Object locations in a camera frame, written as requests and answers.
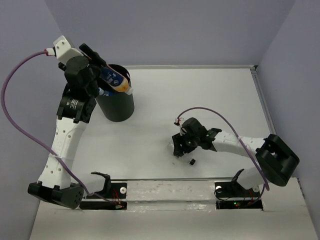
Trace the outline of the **clear bottle black label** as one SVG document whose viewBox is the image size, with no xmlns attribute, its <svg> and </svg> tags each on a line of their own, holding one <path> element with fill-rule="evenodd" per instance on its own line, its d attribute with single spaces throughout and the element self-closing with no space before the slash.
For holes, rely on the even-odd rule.
<svg viewBox="0 0 320 240">
<path fill-rule="evenodd" d="M 179 164 L 193 166 L 196 163 L 196 160 L 193 158 L 191 153 L 184 153 L 183 156 L 175 156 L 174 143 L 172 141 L 168 143 L 167 149 L 169 154 L 173 156 L 174 160 Z"/>
</svg>

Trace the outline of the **orange bottle blue label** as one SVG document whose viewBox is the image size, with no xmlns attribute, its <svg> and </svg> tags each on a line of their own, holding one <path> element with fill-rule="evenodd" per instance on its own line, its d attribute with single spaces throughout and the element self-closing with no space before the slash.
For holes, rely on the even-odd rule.
<svg viewBox="0 0 320 240">
<path fill-rule="evenodd" d="M 114 91 L 131 95 L 133 88 L 131 87 L 131 76 L 126 68 L 124 73 L 116 70 L 110 64 L 107 64 L 100 73 L 100 78 L 108 84 Z"/>
</svg>

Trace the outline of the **blue label water bottle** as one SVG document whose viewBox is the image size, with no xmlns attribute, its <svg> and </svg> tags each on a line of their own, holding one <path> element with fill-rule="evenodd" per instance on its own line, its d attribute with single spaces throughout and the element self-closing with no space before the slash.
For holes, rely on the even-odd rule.
<svg viewBox="0 0 320 240">
<path fill-rule="evenodd" d="M 115 93 L 113 91 L 110 90 L 104 90 L 102 88 L 98 88 L 98 95 L 99 96 L 104 96 L 104 97 L 110 97 L 110 96 L 114 96 Z"/>
</svg>

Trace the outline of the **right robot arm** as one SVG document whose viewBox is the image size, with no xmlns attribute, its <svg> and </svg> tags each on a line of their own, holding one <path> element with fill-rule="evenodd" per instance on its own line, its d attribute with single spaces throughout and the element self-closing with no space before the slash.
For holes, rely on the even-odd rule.
<svg viewBox="0 0 320 240">
<path fill-rule="evenodd" d="M 252 138 L 228 133 L 219 128 L 206 129 L 196 118 L 177 118 L 179 132 L 172 136 L 173 155 L 182 158 L 197 148 L 248 157 L 252 168 L 240 169 L 232 178 L 230 190 L 242 196 L 248 190 L 272 183 L 287 185 L 298 164 L 299 157 L 276 134 Z"/>
</svg>

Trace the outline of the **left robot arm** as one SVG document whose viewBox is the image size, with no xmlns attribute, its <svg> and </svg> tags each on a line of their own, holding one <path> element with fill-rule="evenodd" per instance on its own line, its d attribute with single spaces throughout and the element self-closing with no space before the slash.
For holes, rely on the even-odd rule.
<svg viewBox="0 0 320 240">
<path fill-rule="evenodd" d="M 30 183 L 27 192 L 47 203 L 76 209 L 84 196 L 110 194 L 110 176 L 92 172 L 93 190 L 72 173 L 78 145 L 90 122 L 100 93 L 98 79 L 106 63 L 86 44 L 80 49 L 66 40 L 59 40 L 53 48 L 58 67 L 64 72 L 66 85 L 57 109 L 56 129 L 46 165 L 37 182 Z"/>
</svg>

